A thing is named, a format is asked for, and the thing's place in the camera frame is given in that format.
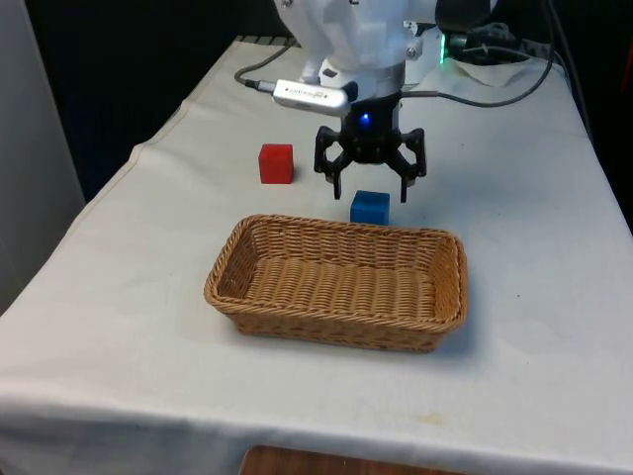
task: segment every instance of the basket rim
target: basket rim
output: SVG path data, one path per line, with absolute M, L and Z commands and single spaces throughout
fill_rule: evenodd
M 421 320 L 411 321 L 394 321 L 389 320 L 392 314 L 376 314 L 370 312 L 347 312 L 347 311 L 322 311 L 319 309 L 311 309 L 305 306 L 293 304 L 275 304 L 270 301 L 256 301 L 251 299 L 237 299 L 233 297 L 224 297 L 218 293 L 218 285 L 228 266 L 229 259 L 235 250 L 235 245 L 241 237 L 253 225 L 261 222 L 292 222 L 302 226 L 319 227 L 332 229 L 341 229 L 349 231 L 355 228 L 356 232 L 362 230 L 363 233 L 372 233 L 379 235 L 430 235 L 433 238 L 448 238 L 455 245 L 457 250 L 456 267 L 458 279 L 459 299 L 455 312 L 449 319 L 433 319 L 425 318 Z M 460 327 L 466 320 L 466 254 L 464 245 L 458 237 L 450 232 L 428 229 L 428 228 L 399 228 L 399 227 L 383 227 L 374 225 L 362 225 L 356 223 L 332 222 L 314 218 L 295 218 L 283 215 L 253 215 L 242 219 L 234 228 L 230 237 L 226 241 L 225 246 L 221 250 L 214 268 L 210 272 L 205 283 L 204 295 L 206 301 L 214 306 L 220 312 L 227 316 L 238 314 L 257 314 L 262 317 L 291 317 L 295 319 L 310 319 L 323 322 L 339 322 L 344 319 L 346 323 L 362 323 L 374 325 L 385 330 L 398 330 L 410 332 L 426 332 L 426 333 L 449 333 Z M 298 316 L 297 311 L 307 313 L 306 316 Z

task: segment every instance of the red cube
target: red cube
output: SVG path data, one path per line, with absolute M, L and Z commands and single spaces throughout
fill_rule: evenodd
M 295 175 L 292 145 L 265 144 L 259 152 L 259 176 L 266 185 L 290 185 Z

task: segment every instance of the dark background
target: dark background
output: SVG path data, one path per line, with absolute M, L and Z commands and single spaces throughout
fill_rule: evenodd
M 585 89 L 596 152 L 631 226 L 625 167 L 633 158 L 633 92 L 631 85 L 621 91 L 621 83 L 633 0 L 554 2 Z M 235 36 L 287 35 L 272 0 L 27 4 L 87 199 L 164 124 Z M 547 40 L 536 0 L 500 0 L 494 20 L 518 36 Z

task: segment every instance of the table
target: table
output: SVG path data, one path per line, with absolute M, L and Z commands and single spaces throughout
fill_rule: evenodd
M 400 205 L 396 174 L 352 166 L 334 201 L 311 168 L 335 121 L 232 81 L 272 50 L 233 45 L 0 319 L 0 467 L 232 474 L 266 444 L 474 474 L 633 472 L 633 246 L 562 75 L 503 109 L 407 100 L 428 176 Z M 293 77 L 302 56 L 261 77 Z M 449 63 L 421 87 L 500 99 L 542 67 L 499 90 Z M 263 143 L 295 146 L 293 186 L 258 184 Z M 436 352 L 248 337 L 205 303 L 241 218 L 345 221 L 358 189 L 392 193 L 394 225 L 464 241 L 468 322 Z

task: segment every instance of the blue led light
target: blue led light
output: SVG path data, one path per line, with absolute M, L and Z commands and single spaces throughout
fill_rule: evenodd
M 363 114 L 360 116 L 360 125 L 362 127 L 369 127 L 372 125 L 372 116 L 369 114 Z

